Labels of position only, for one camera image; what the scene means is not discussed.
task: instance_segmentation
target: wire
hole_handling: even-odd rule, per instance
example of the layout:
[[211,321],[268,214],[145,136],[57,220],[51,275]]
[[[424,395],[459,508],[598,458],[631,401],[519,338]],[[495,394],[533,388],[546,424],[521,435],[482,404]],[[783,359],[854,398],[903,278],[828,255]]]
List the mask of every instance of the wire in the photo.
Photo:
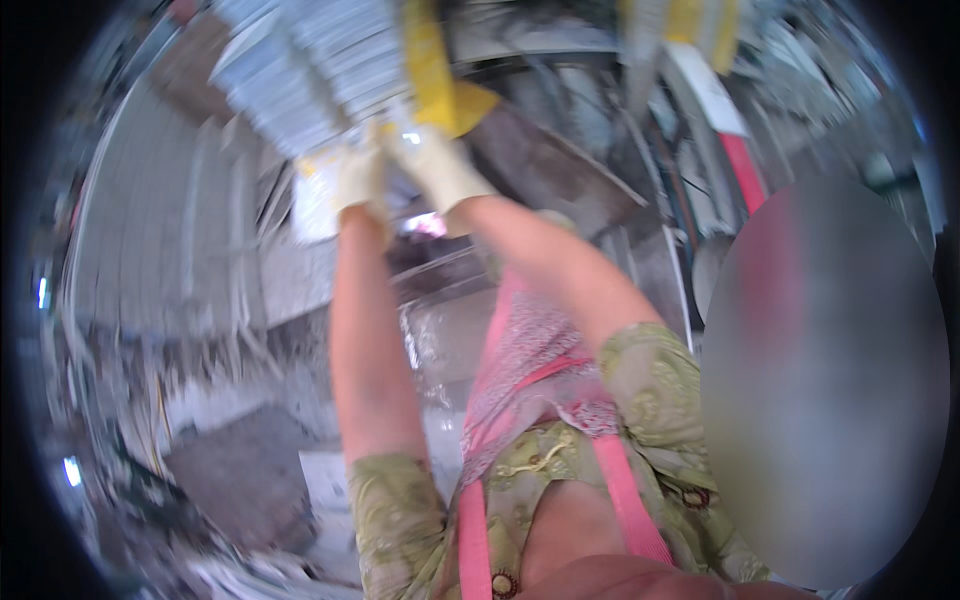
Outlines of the wire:
[[683,175],[680,175],[680,179],[684,180],[684,182],[685,182],[687,185],[689,185],[690,187],[692,187],[693,189],[698,190],[698,191],[700,191],[700,192],[702,192],[702,193],[704,193],[704,194],[706,194],[706,195],[708,195],[708,196],[710,195],[710,193],[707,192],[707,190],[705,190],[704,188],[700,187],[699,185],[697,185],[697,184],[694,183],[693,181],[687,179],[687,178],[684,177]]

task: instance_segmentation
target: hand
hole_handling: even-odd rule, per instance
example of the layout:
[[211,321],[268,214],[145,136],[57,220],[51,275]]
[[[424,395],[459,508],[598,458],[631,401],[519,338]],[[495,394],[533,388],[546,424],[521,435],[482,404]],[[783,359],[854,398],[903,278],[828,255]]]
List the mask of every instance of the hand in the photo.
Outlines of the hand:
[[470,233],[467,222],[451,213],[460,201],[498,195],[455,143],[432,125],[419,125],[415,133],[393,133],[384,145],[430,205],[444,217],[446,237]]
[[371,121],[360,142],[343,143],[335,149],[339,168],[331,201],[341,230],[345,218],[355,212],[348,208],[362,207],[383,229],[386,250],[394,232],[390,227],[390,209],[384,201],[385,157],[377,138],[378,129],[379,124]]

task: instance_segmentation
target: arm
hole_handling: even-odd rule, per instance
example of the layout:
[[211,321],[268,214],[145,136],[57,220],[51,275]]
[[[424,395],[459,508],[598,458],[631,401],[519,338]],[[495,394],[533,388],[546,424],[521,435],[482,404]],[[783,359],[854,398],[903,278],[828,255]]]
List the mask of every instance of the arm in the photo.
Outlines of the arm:
[[456,235],[477,231],[493,251],[562,306],[598,352],[637,322],[661,324],[650,302],[587,242],[553,226],[496,190],[442,133],[421,126],[419,143],[388,144]]
[[330,304],[330,374],[348,465],[394,452],[427,458],[382,247],[381,225],[361,206],[346,208]]
[[458,203],[455,211],[500,258],[564,308],[594,352],[627,325],[663,323],[606,256],[525,206],[477,196]]

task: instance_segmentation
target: worker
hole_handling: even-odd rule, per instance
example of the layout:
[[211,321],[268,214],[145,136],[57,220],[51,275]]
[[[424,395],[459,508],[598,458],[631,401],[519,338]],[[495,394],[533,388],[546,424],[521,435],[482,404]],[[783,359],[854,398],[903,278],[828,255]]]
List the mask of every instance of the worker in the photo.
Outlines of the worker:
[[[734,532],[699,368],[650,301],[569,222],[499,196],[438,131],[404,138],[343,146],[332,200],[330,368],[366,597],[807,597],[765,581]],[[388,155],[448,231],[502,265],[449,511],[383,255]]]

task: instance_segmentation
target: pink apron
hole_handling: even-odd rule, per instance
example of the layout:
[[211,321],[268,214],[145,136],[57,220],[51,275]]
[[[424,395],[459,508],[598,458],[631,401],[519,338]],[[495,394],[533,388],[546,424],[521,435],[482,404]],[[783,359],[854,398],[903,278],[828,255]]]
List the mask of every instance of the pink apron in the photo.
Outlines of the pink apron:
[[464,473],[457,547],[464,600],[492,600],[493,594],[480,477],[550,408],[592,439],[630,552],[673,564],[640,501],[617,435],[616,407],[582,336],[563,312],[505,268],[461,438]]

